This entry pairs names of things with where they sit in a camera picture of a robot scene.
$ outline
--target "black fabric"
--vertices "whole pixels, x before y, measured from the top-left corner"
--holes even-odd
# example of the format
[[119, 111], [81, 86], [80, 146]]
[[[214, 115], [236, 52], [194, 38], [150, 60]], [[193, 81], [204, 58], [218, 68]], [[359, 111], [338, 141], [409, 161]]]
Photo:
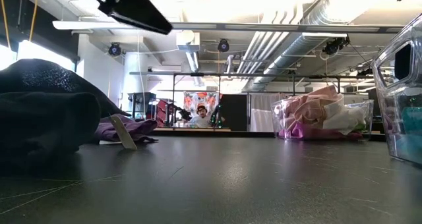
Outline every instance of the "black fabric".
[[97, 129], [100, 106], [88, 93], [5, 93], [0, 120], [0, 164], [29, 168], [77, 151]]
[[23, 59], [0, 70], [0, 168], [29, 168], [78, 150], [101, 117], [123, 114], [99, 89], [59, 65]]
[[73, 71], [41, 59], [21, 59], [0, 70], [0, 94], [7, 92], [90, 93], [100, 104], [101, 118], [117, 113], [130, 116]]

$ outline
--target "white wall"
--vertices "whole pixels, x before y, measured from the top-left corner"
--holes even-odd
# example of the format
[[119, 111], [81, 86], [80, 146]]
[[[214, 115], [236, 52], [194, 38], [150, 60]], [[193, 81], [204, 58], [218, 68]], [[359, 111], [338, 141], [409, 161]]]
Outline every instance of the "white wall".
[[79, 35], [80, 62], [76, 73], [100, 89], [120, 106], [124, 67], [89, 41], [89, 35]]

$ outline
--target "bright window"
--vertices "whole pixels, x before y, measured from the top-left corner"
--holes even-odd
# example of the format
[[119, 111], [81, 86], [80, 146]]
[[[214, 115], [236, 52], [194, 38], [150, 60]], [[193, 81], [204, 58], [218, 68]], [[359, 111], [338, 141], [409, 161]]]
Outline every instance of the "bright window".
[[16, 52], [11, 51], [8, 47], [0, 45], [0, 70], [7, 68], [12, 63], [16, 62]]
[[27, 40], [19, 43], [18, 60], [19, 59], [43, 59], [57, 63], [65, 69], [75, 71], [75, 64], [70, 59]]

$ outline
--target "purple fabric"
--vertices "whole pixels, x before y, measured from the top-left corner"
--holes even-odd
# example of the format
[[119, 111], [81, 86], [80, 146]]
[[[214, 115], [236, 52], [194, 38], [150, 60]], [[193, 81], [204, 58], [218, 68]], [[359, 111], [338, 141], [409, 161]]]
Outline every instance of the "purple fabric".
[[[131, 135], [133, 141], [137, 142], [142, 140], [148, 133], [153, 131], [157, 127], [157, 121], [146, 120], [141, 122], [135, 122], [132, 119], [129, 119], [122, 115], [117, 115], [123, 124], [127, 132]], [[98, 140], [118, 142], [120, 141], [119, 136], [114, 130], [113, 125], [109, 121], [109, 118], [103, 118], [100, 120], [97, 131], [94, 133], [94, 136]]]
[[313, 128], [309, 125], [302, 123], [296, 123], [292, 130], [281, 130], [278, 133], [280, 138], [293, 138], [293, 139], [348, 139], [348, 140], [359, 140], [363, 136], [357, 132], [351, 132], [347, 136], [341, 132], [332, 129], [320, 129]]

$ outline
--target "plastic storage container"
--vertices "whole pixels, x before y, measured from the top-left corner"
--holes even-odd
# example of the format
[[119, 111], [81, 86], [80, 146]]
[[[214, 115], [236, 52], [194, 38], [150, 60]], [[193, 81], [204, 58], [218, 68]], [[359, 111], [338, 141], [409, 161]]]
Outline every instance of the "plastic storage container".
[[302, 140], [368, 139], [371, 135], [374, 101], [344, 105], [343, 95], [332, 93], [333, 89], [330, 86], [273, 103], [272, 118], [276, 137]]
[[422, 15], [372, 63], [390, 155], [422, 164]]

